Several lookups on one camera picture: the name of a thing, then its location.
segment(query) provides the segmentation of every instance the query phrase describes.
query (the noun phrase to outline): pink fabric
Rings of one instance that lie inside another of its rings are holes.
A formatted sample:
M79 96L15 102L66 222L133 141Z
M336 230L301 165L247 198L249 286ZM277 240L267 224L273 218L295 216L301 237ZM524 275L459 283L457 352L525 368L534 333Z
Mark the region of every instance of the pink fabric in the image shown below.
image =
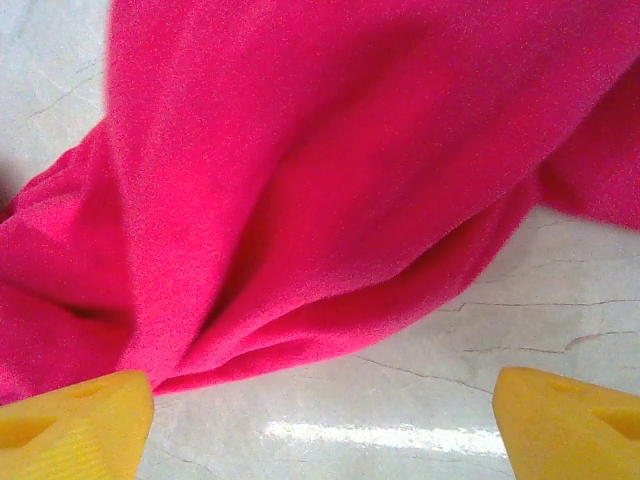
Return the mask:
M0 224L0 398L353 352L537 203L640 229L634 0L116 0L107 114Z

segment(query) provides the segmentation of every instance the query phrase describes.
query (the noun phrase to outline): floor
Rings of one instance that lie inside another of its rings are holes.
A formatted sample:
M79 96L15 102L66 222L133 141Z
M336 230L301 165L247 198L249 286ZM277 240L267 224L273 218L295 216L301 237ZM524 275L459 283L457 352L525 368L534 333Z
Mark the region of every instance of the floor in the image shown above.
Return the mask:
M0 200L102 115L105 10L3 1ZM500 368L640 393L639 332L640 236L538 210L467 292L379 345L158 398L138 478L514 478Z

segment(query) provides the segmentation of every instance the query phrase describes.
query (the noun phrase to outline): crack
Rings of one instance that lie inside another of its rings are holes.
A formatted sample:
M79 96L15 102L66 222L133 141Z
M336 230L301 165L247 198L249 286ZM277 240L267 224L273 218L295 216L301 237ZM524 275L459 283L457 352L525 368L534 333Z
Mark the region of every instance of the crack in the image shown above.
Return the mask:
M609 335L633 335L633 334L637 334L637 333L638 333L638 330L622 330L622 331L613 331L613 332L594 333L592 335L584 335L582 337L577 337L577 338L574 338L573 340L571 340L564 347L564 350L565 350L565 352L568 352L569 350L573 350L575 347L577 347L578 345L580 345L580 344L582 344L584 342L588 342L590 340L596 340L596 339L602 338L602 337L607 337Z
M33 112L31 115L29 115L29 117L27 118L27 122L29 120L32 120L33 118L37 117L38 115L43 114L44 112L46 112L47 110L49 110L50 108L54 107L55 105L57 105L60 101L64 100L65 98L67 98L69 95L71 95L73 92L75 92L76 90L78 90L80 87L82 87L83 85L89 83L91 80L93 80L94 78L96 78L97 76L101 75L102 71L91 75L89 78L87 78L86 80L83 80L82 82L80 82L79 84L77 84L75 87L73 87L71 90L69 90L68 92L65 92L64 94L62 94L60 97L58 97L56 100L53 101L53 103L51 103L50 105L40 109L40 110L36 110L35 112Z
M375 360L372 360L370 358L363 357L363 356L360 356L360 355L353 355L353 356L355 358L359 358L360 360L362 360L364 362L372 363L374 365L378 365L379 367L388 368L390 370L395 370L397 372L407 373L409 375L413 375L414 377L424 378L426 380L442 380L443 382L455 383L456 385L461 385L461 386L469 388L471 390L476 390L478 392L483 392L483 393L487 393L489 395L492 395L492 393L489 390L485 390L484 388L481 388L481 387L476 387L475 385L471 385L469 383L463 382L462 380L456 380L454 378L447 378L447 377L439 377L437 375L426 375L426 374L423 374L423 373L414 372L412 370L407 370L405 368L395 367L393 365L387 365L385 363L376 362Z
M488 465L483 465L482 463L476 463L476 462L467 462L465 460L444 460L441 458L431 458L431 457L420 457L420 456L405 456L402 455L402 458L413 458L416 460L425 460L427 462L438 462L438 463L460 463L463 465L472 465L474 467L478 467L478 468L482 468L483 470L491 470L492 472L496 472L499 473L501 475L504 475L506 477L511 478L511 475L509 474L509 472L505 472L504 470L500 470L498 468L494 468L494 467L490 467Z
M166 463L167 461L169 461L170 459L173 458L173 459L179 460L179 461L181 461L181 462L183 462L183 463L185 463L187 465L195 465L196 467L203 468L204 470L206 470L209 473L213 473L213 471L209 467L207 467L206 465L202 465L201 463L198 463L198 462L196 462L194 460L187 460L186 458L183 458L183 457L180 457L180 456L178 456L178 455L176 455L174 453L171 453L170 451L168 451L168 450L166 450L166 449L164 449L162 447L160 447L160 451L162 453L165 453L167 455L167 458L165 458L163 460L160 460L158 463L156 463L154 465L154 467L160 466L163 463Z
M27 23L29 23L29 19L31 18L31 15L33 15L33 7L35 7L35 5L36 5L36 0L29 1L29 5L27 6L27 10L24 14L24 18L22 19L20 27L18 27L18 31L14 35L14 38L20 39L20 37L22 37L22 34L24 33L25 28L27 27Z
M539 268L544 268L544 267L548 267L550 265L555 265L555 264L574 264L574 265L580 265L580 264L585 264L585 263L605 263L605 262L620 262L620 261L625 261L625 260L635 260L637 258L640 258L640 254L633 254L633 255L624 255L621 257L604 257L604 258L590 258L587 260L571 260L571 259L555 259L555 260L550 260L548 262L543 262L543 263L538 263L536 265L517 265L513 268L511 268L509 271L503 273L502 275L500 275L498 278L495 278L493 280L482 280L479 279L476 283L479 285L492 285L495 283L502 283L506 280L509 280L511 278L515 278L516 276L516 272L519 270L522 270L522 276L526 275L526 272L529 272L531 270L537 270Z
M76 73L82 73L86 70L89 70L91 67L95 67L96 65L98 65L99 63L102 62L101 58L97 58L95 60L93 60L92 62L89 62L88 64L80 67L78 70L76 70Z
M491 353L491 352L502 352L502 351L511 351L511 352L535 352L535 353L551 353L554 355L564 355L565 351L558 350L544 350L541 348L530 348L530 347L490 347L490 348L481 348L481 349L469 349L462 350L462 353Z
M541 302L541 303L492 303L492 302L463 302L458 308L440 309L439 312L458 313L467 306L489 306L489 307L595 307L598 305L609 305L615 303L640 303L639 299L616 299L604 300L592 303L562 303L562 302Z

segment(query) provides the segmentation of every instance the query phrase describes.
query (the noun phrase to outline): yellow object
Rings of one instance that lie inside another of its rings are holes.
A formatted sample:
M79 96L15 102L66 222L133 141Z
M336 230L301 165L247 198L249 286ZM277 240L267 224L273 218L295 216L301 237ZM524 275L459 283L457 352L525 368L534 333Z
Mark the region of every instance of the yellow object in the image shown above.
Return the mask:
M153 399L119 372L0 408L0 479L134 479Z
M640 397L510 367L493 410L518 480L640 479Z

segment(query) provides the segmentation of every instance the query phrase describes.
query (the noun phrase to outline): white marble surface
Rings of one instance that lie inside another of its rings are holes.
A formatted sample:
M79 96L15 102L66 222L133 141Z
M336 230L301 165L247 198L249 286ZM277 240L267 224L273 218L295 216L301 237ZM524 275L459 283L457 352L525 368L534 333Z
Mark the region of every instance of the white marble surface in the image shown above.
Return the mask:
M0 5L1 196L100 118L104 0ZM505 365L640 393L640 236L538 210L467 292L358 355L157 399L139 479L510 479Z

